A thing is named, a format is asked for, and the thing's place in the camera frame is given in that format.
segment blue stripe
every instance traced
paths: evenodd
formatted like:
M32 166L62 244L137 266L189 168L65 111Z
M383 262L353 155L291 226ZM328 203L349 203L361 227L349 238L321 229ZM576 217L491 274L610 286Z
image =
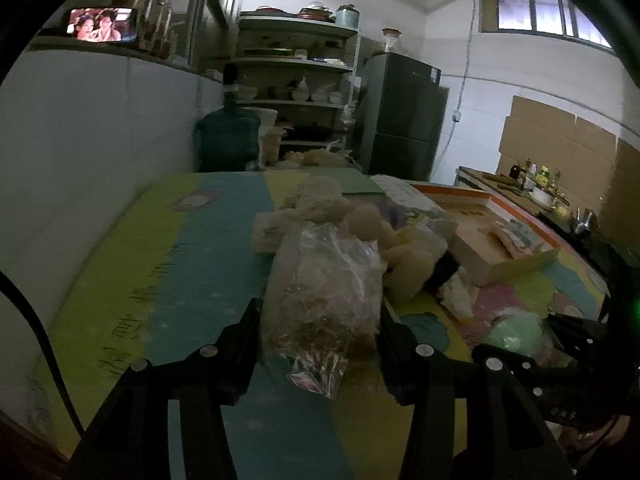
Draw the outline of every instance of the blue stripe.
M262 297L271 258L252 254L256 213L273 210L262 174L203 174L200 190L221 195L188 213L156 291L145 354L154 364L181 360L214 342L239 320L253 297ZM257 365L248 393L223 407L226 434L241 480L351 480L335 435L329 402L318 394L276 380ZM177 428L178 412L170 410ZM184 479L180 436L170 433L172 476Z

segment colorful tablecloth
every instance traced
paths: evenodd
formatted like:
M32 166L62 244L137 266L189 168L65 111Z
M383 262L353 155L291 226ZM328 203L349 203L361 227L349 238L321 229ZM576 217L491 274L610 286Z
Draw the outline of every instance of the colorful tablecloth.
M334 174L345 190L377 191L368 178L341 173ZM87 261L50 329L85 426L130 362L183 359L214 342L252 297L263 295L272 258L250 250L253 218L281 205L290 187L308 176L188 174L153 186L133 204ZM591 280L584 265L563 251L545 269L483 288L471 326L457 323L426 293L395 309L421 342L469 360L467 343L482 337L496 308L519 305L544 316L551 306L596 316L603 294ZM34 420L70 454L78 437L44 362L33 384ZM458 402L456 450L464 447L464 415L464 402ZM237 406L223 407L242 480L396 478L411 416L411 407L398 406L386 392L374 363L351 367L333 401L285 381L273 383L257 366L248 393ZM178 427L172 405L172 476L182 480Z

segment metal screw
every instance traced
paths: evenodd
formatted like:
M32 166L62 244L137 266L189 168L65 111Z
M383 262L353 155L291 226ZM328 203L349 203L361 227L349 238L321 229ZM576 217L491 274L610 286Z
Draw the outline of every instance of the metal screw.
M433 354L435 354L435 350L433 349L433 346L423 343L415 347L415 353L421 355L422 357L431 357Z
M129 365L129 368L131 368L134 372L141 372L146 368L148 364L149 361L147 361L146 359L136 359Z
M218 349L213 345L205 345L200 349L202 357L214 357L218 354Z
M489 370L493 370L494 372L502 370L502 361L497 357L489 357L484 364L486 364L486 367L489 368Z

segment phone screen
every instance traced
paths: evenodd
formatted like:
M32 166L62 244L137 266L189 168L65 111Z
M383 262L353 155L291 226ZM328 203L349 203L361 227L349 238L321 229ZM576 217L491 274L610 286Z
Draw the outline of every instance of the phone screen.
M136 10L125 7L85 7L69 11L66 33L91 43L136 39Z

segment refrigerator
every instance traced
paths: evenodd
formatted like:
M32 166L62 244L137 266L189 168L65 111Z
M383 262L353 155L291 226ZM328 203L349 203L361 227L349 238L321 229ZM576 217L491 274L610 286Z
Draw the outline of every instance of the refrigerator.
M393 52L369 59L353 139L363 172L428 180L445 104L439 69Z

